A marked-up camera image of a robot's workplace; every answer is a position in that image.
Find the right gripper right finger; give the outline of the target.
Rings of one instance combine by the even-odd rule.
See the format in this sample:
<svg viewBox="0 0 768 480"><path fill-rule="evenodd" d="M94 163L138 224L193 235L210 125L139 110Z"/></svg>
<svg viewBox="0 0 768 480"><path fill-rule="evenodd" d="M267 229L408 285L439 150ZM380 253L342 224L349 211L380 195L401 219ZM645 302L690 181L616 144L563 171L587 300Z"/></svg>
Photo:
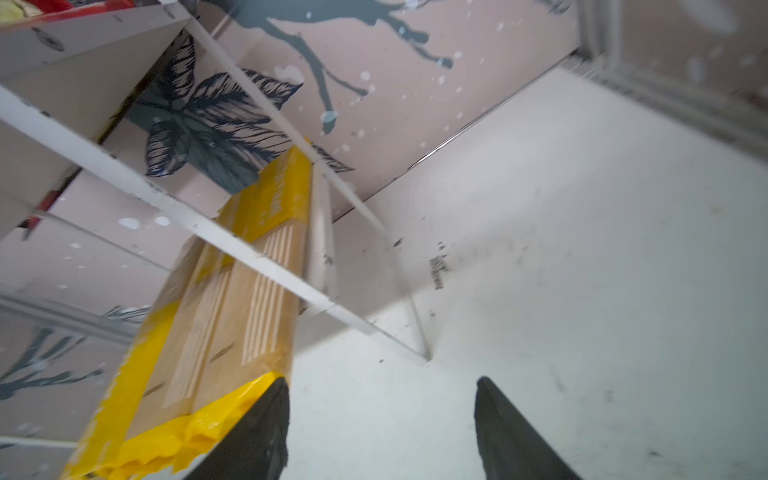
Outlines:
<svg viewBox="0 0 768 480"><path fill-rule="evenodd" d="M474 420L488 479L580 479L488 377L477 381Z"/></svg>

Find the red spaghetti bag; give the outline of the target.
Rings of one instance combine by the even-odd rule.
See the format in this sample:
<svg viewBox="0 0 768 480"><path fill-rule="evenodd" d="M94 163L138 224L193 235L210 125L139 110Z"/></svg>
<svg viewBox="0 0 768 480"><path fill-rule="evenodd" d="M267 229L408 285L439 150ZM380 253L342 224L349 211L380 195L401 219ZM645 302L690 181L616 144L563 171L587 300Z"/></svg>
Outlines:
<svg viewBox="0 0 768 480"><path fill-rule="evenodd" d="M32 20L59 21L136 7L136 2L131 0L2 0L1 26L6 27Z"/></svg>

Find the yellow spaghetti bag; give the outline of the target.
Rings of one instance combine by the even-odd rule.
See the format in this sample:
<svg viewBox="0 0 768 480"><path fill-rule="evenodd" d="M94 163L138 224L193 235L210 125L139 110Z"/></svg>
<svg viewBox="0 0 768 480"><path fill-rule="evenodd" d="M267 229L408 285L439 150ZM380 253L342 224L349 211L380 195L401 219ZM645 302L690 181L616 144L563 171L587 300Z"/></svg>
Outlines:
<svg viewBox="0 0 768 480"><path fill-rule="evenodd" d="M278 283L191 238L64 477L140 479L211 451L289 377L299 307Z"/></svg>

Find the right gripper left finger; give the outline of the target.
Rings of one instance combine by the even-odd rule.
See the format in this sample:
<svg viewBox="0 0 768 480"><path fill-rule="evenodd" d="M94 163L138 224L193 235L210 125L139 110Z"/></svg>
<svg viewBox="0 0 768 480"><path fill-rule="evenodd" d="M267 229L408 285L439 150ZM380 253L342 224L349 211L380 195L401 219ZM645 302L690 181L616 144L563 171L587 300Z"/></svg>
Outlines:
<svg viewBox="0 0 768 480"><path fill-rule="evenodd" d="M289 386L279 378L187 480L278 480L288 463Z"/></svg>

